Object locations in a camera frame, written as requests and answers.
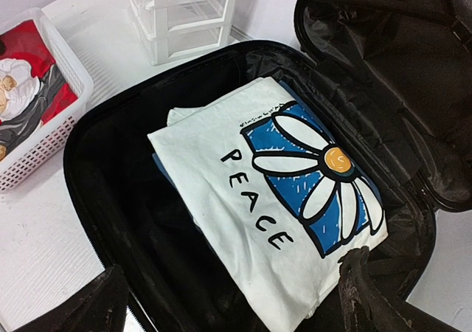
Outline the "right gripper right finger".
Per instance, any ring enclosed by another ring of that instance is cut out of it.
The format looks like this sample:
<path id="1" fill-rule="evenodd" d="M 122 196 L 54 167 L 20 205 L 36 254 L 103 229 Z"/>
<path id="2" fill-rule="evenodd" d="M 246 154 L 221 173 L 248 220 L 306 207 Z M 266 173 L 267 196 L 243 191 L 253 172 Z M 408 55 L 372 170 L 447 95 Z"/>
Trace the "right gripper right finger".
<path id="1" fill-rule="evenodd" d="M 455 331 L 401 298 L 383 295 L 369 277 L 369 249 L 340 259 L 339 296 L 346 331 Z"/>

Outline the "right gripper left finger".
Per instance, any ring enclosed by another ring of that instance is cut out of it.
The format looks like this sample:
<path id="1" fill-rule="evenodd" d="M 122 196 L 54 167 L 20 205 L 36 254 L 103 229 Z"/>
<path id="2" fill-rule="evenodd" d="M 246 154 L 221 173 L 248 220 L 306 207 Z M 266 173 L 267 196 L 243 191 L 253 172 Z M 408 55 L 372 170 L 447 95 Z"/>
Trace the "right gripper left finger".
<path id="1" fill-rule="evenodd" d="M 120 266 L 111 266 L 65 302 L 18 331 L 123 331 L 129 287 Z"/>

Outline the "white garment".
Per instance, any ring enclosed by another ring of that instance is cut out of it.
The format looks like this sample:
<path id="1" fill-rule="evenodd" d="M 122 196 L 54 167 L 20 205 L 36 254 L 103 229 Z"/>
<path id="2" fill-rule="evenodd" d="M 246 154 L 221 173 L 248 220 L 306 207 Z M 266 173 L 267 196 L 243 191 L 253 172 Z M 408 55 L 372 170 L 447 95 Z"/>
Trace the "white garment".
<path id="1" fill-rule="evenodd" d="M 159 167 L 263 324 L 294 331 L 387 237 L 378 189 L 270 77 L 182 114 L 148 136 Z"/>

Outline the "white perforated plastic basket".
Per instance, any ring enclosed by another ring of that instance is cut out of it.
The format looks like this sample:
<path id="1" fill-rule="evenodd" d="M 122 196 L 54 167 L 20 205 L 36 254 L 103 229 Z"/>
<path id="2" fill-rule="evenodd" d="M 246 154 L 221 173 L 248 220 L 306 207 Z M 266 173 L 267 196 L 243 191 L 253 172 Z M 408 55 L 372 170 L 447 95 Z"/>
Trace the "white perforated plastic basket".
<path id="1" fill-rule="evenodd" d="M 17 187 L 66 142 L 93 80 L 39 8 L 1 24 L 1 191 Z"/>

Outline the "red patterned garment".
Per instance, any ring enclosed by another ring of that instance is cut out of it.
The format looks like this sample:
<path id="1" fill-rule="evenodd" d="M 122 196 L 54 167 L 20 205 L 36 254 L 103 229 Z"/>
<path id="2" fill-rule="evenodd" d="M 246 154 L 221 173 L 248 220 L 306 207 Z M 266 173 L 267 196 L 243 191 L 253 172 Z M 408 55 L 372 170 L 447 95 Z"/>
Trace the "red patterned garment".
<path id="1" fill-rule="evenodd" d="M 1 34 L 1 158 L 77 100 L 32 20 Z"/>

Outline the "black ribbed hard-shell suitcase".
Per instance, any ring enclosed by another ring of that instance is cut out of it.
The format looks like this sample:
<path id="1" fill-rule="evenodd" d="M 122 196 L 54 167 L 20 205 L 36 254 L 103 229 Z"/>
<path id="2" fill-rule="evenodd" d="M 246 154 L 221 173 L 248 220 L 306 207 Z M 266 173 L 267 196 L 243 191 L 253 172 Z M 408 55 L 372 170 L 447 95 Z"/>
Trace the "black ribbed hard-shell suitcase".
<path id="1" fill-rule="evenodd" d="M 407 303 L 471 208 L 471 9 L 297 0 L 82 118 L 63 169 L 145 331 L 449 331 Z"/>

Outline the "white plastic drawer organizer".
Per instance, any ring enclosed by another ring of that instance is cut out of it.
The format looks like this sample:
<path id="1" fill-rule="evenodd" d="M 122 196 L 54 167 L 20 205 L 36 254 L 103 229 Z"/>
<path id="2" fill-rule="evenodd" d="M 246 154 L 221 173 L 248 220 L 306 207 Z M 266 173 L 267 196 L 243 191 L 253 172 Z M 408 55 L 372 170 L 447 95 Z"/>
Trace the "white plastic drawer organizer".
<path id="1" fill-rule="evenodd" d="M 153 66 L 227 45 L 236 0 L 129 0 Z"/>

